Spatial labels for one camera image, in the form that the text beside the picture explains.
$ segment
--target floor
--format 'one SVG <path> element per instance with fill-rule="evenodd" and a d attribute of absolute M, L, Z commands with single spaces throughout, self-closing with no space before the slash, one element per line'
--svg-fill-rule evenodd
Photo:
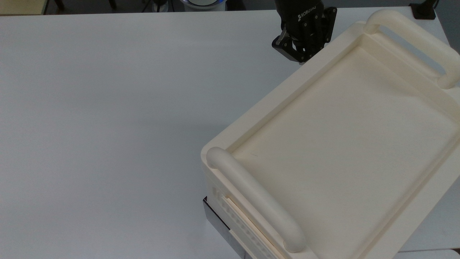
<path fill-rule="evenodd" d="M 116 9 L 112 9 L 109 0 L 63 0 L 65 9 L 59 10 L 54 0 L 49 0 L 45 14 L 83 14 L 83 13 L 120 13 L 120 12 L 152 12 L 149 0 L 115 0 Z M 275 9 L 274 0 L 242 0 L 247 10 Z M 370 7 L 370 6 L 407 6 L 411 2 L 422 0 L 323 0 L 325 6 L 335 7 Z M 184 5 L 180 0 L 169 0 L 169 12 L 183 12 Z M 460 52 L 460 0 L 440 0 L 436 8 L 441 24 L 450 45 Z"/>

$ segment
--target black device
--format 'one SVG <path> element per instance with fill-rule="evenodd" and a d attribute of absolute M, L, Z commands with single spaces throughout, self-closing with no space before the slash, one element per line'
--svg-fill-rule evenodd
<path fill-rule="evenodd" d="M 320 0 L 275 0 L 281 17 L 281 34 L 272 47 L 286 58 L 303 63 L 331 41 L 337 8 Z"/>
<path fill-rule="evenodd" d="M 436 8 L 439 0 L 426 0 L 421 4 L 410 4 L 412 14 L 417 20 L 434 20 L 436 14 L 434 8 Z"/>

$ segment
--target black metal bracket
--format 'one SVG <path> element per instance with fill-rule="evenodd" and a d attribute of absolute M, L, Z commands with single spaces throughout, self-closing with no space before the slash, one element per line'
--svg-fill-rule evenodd
<path fill-rule="evenodd" d="M 426 0 L 421 4 L 409 4 L 414 18 L 417 20 L 434 20 L 436 18 L 433 8 L 435 2 L 436 0 Z"/>

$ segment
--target robotiq logo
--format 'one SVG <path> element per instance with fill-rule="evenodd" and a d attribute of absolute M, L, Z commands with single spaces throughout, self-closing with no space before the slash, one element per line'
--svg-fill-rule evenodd
<path fill-rule="evenodd" d="M 315 10 L 315 9 L 316 9 L 316 6 L 315 6 L 315 7 L 312 7 L 312 8 L 310 8 L 310 9 L 308 9 L 307 11 L 305 11 L 305 12 L 303 12 L 303 13 L 301 13 L 301 14 L 299 14 L 299 15 L 297 16 L 297 17 L 299 18 L 299 20 L 298 20 L 298 21 L 300 22 L 300 19 L 301 19 L 303 16 L 307 15 L 307 13 L 309 13 L 309 12 L 311 12 L 311 11 Z"/>

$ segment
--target white table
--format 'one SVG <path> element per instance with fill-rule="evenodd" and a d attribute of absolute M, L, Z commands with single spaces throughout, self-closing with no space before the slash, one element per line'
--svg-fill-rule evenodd
<path fill-rule="evenodd" d="M 339 9 L 334 37 L 377 9 Z M 271 48 L 279 23 L 0 17 L 0 257 L 236 259 L 204 215 L 199 154 L 298 69 Z M 459 197 L 457 181 L 403 251 L 460 247 Z"/>

